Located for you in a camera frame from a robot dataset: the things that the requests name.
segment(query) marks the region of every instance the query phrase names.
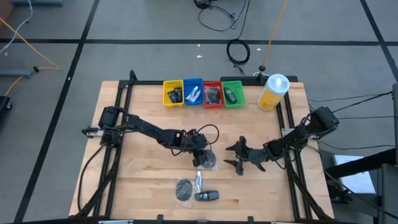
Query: spray can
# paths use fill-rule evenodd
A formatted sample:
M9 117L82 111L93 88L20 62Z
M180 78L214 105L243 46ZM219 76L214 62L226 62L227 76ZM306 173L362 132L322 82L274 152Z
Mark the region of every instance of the spray can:
M275 109L289 88L290 82L284 75L271 75L257 100L258 107L263 111Z

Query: green bin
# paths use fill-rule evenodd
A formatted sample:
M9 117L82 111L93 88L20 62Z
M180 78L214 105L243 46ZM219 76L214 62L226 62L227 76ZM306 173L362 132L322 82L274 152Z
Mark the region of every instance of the green bin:
M223 85L223 95L224 95L225 107L237 108L237 107L243 106L246 103L246 101L244 100L243 86L242 86L241 81L222 82L222 85ZM236 102L235 104L232 104L228 101L228 99L225 96L224 87L229 88L229 90L231 90L234 93L238 102Z

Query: plastic bin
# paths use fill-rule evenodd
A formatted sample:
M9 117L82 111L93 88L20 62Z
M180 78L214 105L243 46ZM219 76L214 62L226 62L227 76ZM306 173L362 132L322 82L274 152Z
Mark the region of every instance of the plastic bin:
M184 103L186 105L201 105L203 104L203 100L205 99L203 95L203 79L201 78L187 78L184 79L184 96L187 97L195 87L198 87L198 91L200 90L199 97L195 102L190 102L187 99L184 99Z
M172 103L169 98L168 92L174 90L174 88L182 88L182 102L181 103ZM173 106L182 106L184 104L184 86L182 80L169 80L163 82L163 105L168 107Z
M231 90L234 93L238 102L236 102L235 104L232 104L225 98L224 87L229 88L229 90ZM244 106L244 104L246 103L246 101L244 99L243 86L242 86L241 81L223 82L223 93L224 93L225 107L227 107L227 108L241 107L241 106Z
M221 104L218 105L209 105L206 102L206 96L205 96L205 100L204 100L204 105L205 108L220 108L224 105L224 93L223 93L223 86L221 84L220 81L217 82L203 82L203 89L205 89L205 86L218 86L220 88L220 100L221 100Z

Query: white cap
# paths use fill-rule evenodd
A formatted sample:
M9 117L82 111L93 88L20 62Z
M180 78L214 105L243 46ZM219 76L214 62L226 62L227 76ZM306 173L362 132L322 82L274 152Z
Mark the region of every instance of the white cap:
M267 86L277 95L284 95L290 88L289 80L282 74L271 75Z

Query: black floor line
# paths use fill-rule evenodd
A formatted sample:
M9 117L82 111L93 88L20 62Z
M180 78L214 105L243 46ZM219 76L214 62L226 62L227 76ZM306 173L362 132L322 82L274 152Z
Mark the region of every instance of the black floor line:
M26 39L31 44L79 44L80 39ZM8 43L10 39L0 39L0 43ZM247 44L268 44L268 40L243 40ZM122 39L86 39L85 44L227 44L229 40L122 40ZM16 39L14 43L24 43ZM313 46L377 46L379 41L360 40L273 40L272 45L313 45ZM398 46L398 41L385 42L387 46Z
M394 75L394 77L396 78L396 80L398 81L398 68L397 68L396 62L394 61L394 59L391 56L388 46L387 46L386 42L384 41L383 36L381 35L381 32L376 24L376 21L373 18L373 15L369 9L368 4L366 3L365 0L360 0L360 1L361 1L363 9L365 10L365 14L368 17L369 22L372 26L374 34L376 35L377 40L380 43L381 49L384 53L384 56L386 57L388 65L390 66L391 72Z
M61 91L60 97L58 99L57 105L55 107L54 114L51 118L49 128L48 128L47 132L45 133L43 145L40 148L40 152L37 157L32 174L30 175L30 179L29 179L27 187L25 189L24 196L22 197L21 203L19 204L19 208L18 208L17 214L15 216L14 223L22 222L25 217L27 207L29 206L30 199L32 198L32 194L33 194L33 191L34 191L36 183L37 183L37 179L39 178L40 171L42 170L43 163L44 163L45 157L47 155L47 152L49 150L51 139L52 139L52 136L55 131L55 127L57 126L59 117L61 115L61 111L62 111L63 104L65 102L65 98L67 97L67 93L68 93L70 84L72 82L73 75L75 73L77 64L80 59L81 51L83 50L83 46L85 44L85 40L87 38L88 31L90 30L91 23L93 22L94 15L97 10L99 2L100 2L100 0L94 0L93 6L91 7L91 11L90 11L90 14L88 15L86 26L81 35L80 42L76 49L75 56L72 60L72 64L70 65L68 75L65 79L65 83L63 84L62 91Z
M0 39L0 43L6 44L11 39ZM31 44L79 44L80 39L26 39ZM15 39L12 43L25 43L22 39Z

